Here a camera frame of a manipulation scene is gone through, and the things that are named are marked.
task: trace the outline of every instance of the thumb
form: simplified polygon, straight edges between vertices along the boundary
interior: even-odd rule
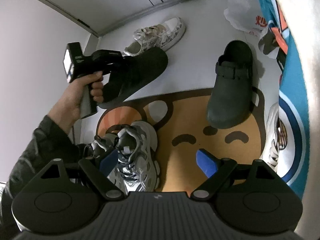
[[[99,80],[101,77],[102,77],[102,71],[98,71],[93,74],[78,78],[78,82],[81,85],[86,86],[88,84],[91,84],[91,83]]]

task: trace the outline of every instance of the white logo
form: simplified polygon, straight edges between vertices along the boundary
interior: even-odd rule
[[[159,198],[162,198],[162,195],[155,195],[155,196],[153,196],[154,198],[156,198],[156,199],[159,199]]]

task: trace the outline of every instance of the wrist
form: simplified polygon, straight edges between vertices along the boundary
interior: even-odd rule
[[[74,110],[67,109],[63,103],[57,102],[48,113],[48,116],[54,121],[66,134],[70,133],[70,130],[76,120],[74,120]]]

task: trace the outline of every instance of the slipper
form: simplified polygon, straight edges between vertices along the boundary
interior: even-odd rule
[[[216,64],[216,81],[207,106],[207,120],[218,129],[240,124],[249,115],[252,98],[252,52],[243,41],[231,41]]]
[[[102,109],[110,109],[125,101],[139,89],[160,76],[168,65],[168,57],[160,48],[151,48],[142,54],[124,58],[126,67],[111,72],[109,81],[103,86]]]

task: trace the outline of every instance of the floral patterned sneaker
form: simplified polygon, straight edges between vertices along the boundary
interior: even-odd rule
[[[179,17],[136,30],[133,34],[135,41],[124,49],[124,53],[128,56],[137,56],[152,47],[166,51],[182,38],[185,30],[186,26]]]

